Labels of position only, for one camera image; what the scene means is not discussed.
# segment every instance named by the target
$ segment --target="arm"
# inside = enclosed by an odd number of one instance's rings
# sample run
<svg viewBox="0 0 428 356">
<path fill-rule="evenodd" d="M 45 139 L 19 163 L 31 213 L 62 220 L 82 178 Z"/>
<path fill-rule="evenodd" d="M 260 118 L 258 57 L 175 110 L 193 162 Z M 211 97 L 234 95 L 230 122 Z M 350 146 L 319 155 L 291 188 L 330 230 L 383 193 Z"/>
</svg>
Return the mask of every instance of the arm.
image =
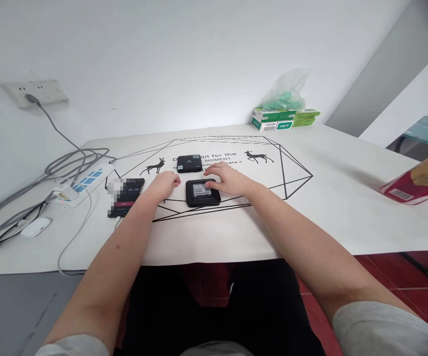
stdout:
<svg viewBox="0 0 428 356">
<path fill-rule="evenodd" d="M 279 252 L 311 290 L 329 322 L 340 307 L 363 300 L 390 304 L 415 315 L 341 244 L 268 188 L 225 162 L 213 164 L 204 174 L 218 175 L 222 181 L 206 186 L 249 200 Z"/>
<path fill-rule="evenodd" d="M 178 175 L 163 172 L 139 196 L 90 264 L 44 344 L 88 334 L 113 353 L 123 306 L 143 260 L 154 211 L 180 183 Z"/>
</svg>

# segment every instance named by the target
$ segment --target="wall outlet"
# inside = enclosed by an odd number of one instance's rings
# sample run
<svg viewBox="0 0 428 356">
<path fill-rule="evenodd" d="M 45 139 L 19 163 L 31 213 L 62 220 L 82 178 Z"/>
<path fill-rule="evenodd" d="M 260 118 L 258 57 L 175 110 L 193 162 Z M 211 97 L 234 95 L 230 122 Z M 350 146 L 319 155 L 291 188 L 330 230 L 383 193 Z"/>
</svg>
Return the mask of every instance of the wall outlet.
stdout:
<svg viewBox="0 0 428 356">
<path fill-rule="evenodd" d="M 7 95 L 20 108 L 34 105 L 27 101 L 25 95 L 32 94 L 41 104 L 66 100 L 67 96 L 60 87 L 58 81 L 3 83 L 0 85 Z"/>
</svg>

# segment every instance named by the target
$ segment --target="black device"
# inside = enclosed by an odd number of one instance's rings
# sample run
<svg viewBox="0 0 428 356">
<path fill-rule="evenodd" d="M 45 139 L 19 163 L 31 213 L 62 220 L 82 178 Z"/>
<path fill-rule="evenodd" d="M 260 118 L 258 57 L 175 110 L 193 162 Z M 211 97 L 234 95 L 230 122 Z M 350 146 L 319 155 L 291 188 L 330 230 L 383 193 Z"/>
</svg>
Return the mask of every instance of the black device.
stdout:
<svg viewBox="0 0 428 356">
<path fill-rule="evenodd" d="M 108 217 L 125 217 L 140 196 L 143 186 L 143 178 L 127 178 L 123 182 L 120 193 L 115 198 Z"/>
<path fill-rule="evenodd" d="M 200 155 L 179 156 L 178 173 L 202 171 L 202 160 Z"/>
<path fill-rule="evenodd" d="M 221 198 L 216 189 L 208 188 L 205 183 L 215 179 L 188 180 L 186 182 L 186 202 L 192 208 L 219 205 Z"/>
</svg>

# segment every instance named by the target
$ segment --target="green box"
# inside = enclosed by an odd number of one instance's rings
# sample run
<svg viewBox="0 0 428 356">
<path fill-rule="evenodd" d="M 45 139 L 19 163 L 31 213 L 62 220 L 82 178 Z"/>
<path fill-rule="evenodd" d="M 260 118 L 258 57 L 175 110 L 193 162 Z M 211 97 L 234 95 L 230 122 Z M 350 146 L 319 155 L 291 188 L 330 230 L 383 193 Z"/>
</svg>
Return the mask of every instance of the green box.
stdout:
<svg viewBox="0 0 428 356">
<path fill-rule="evenodd" d="M 289 130 L 293 127 L 293 120 L 278 121 L 277 130 Z"/>
<path fill-rule="evenodd" d="M 259 131 L 274 131 L 277 128 L 277 122 L 266 122 L 261 123 L 254 117 L 252 118 L 252 125 L 255 126 L 255 128 Z"/>
<path fill-rule="evenodd" d="M 318 110 L 306 109 L 305 111 L 298 111 L 294 119 L 314 119 L 319 114 L 321 114 L 321 112 Z"/>
<path fill-rule="evenodd" d="M 316 120 L 316 117 L 312 117 L 312 118 L 309 118 L 309 119 L 294 120 L 292 127 L 309 126 L 309 125 L 313 124 L 313 122 L 315 120 Z"/>
<path fill-rule="evenodd" d="M 253 109 L 253 117 L 261 123 L 281 120 L 292 120 L 295 114 L 296 110 L 266 111 L 263 110 L 262 107 L 257 107 Z"/>
</svg>

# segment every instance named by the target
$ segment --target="barcode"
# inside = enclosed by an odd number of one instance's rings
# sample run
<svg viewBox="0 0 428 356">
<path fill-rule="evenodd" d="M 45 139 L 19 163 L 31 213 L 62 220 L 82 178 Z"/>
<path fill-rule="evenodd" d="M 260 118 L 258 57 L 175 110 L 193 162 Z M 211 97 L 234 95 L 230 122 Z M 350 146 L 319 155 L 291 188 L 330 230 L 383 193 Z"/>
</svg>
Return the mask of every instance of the barcode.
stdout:
<svg viewBox="0 0 428 356">
<path fill-rule="evenodd" d="M 403 199 L 405 201 L 409 201 L 410 199 L 413 199 L 413 195 L 407 194 L 401 190 L 398 190 L 396 188 L 392 189 L 390 194 L 395 195 L 396 197 L 399 197 L 400 199 Z"/>
<path fill-rule="evenodd" d="M 199 195 L 211 195 L 210 188 L 206 187 L 205 184 L 194 184 L 194 197 Z"/>
</svg>

